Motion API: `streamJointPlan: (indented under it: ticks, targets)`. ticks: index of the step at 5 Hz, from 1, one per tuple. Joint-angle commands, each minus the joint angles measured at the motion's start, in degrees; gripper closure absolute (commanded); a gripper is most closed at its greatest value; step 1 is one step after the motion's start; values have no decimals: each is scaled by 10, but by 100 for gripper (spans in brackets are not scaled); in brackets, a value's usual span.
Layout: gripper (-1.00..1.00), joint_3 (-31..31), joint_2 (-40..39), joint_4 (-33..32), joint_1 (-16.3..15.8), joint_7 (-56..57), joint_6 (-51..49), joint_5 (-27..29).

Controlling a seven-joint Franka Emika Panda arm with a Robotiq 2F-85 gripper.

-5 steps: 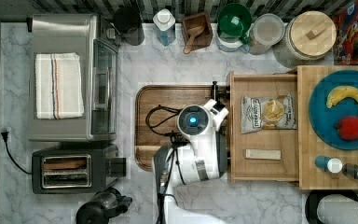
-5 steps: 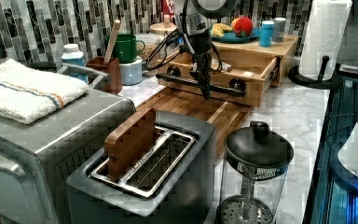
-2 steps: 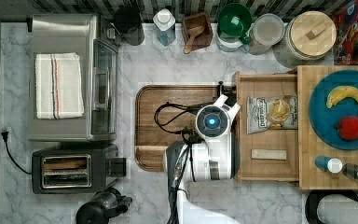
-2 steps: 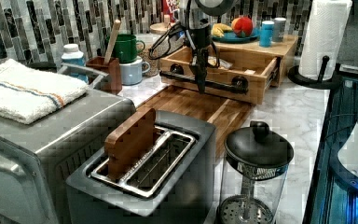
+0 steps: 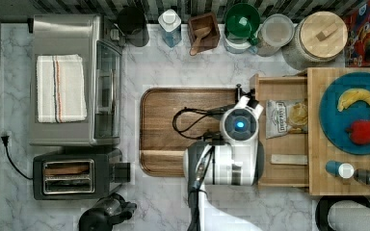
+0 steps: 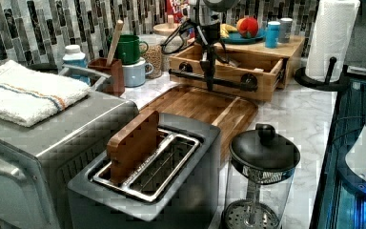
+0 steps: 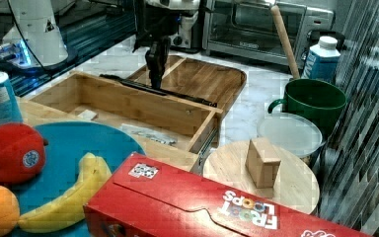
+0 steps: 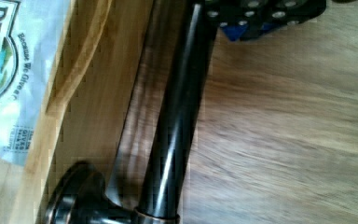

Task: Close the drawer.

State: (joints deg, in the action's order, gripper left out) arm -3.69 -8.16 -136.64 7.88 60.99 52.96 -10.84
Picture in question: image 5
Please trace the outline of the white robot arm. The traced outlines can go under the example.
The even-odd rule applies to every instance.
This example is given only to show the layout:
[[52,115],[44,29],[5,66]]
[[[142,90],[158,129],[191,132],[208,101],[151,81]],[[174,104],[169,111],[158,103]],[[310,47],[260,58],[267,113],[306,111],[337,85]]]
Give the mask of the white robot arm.
[[256,176],[259,119],[263,107],[241,97],[220,120],[219,136],[196,141],[183,155],[191,222],[187,231],[262,231],[251,222],[223,212],[208,201],[208,185],[251,186]]

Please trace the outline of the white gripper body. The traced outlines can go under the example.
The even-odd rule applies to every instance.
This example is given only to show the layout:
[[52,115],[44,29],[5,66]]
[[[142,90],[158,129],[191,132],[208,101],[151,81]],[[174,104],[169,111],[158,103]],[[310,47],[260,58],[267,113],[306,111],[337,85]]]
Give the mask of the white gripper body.
[[256,99],[242,96],[221,118],[220,131],[224,140],[230,143],[258,141],[259,119],[263,111]]

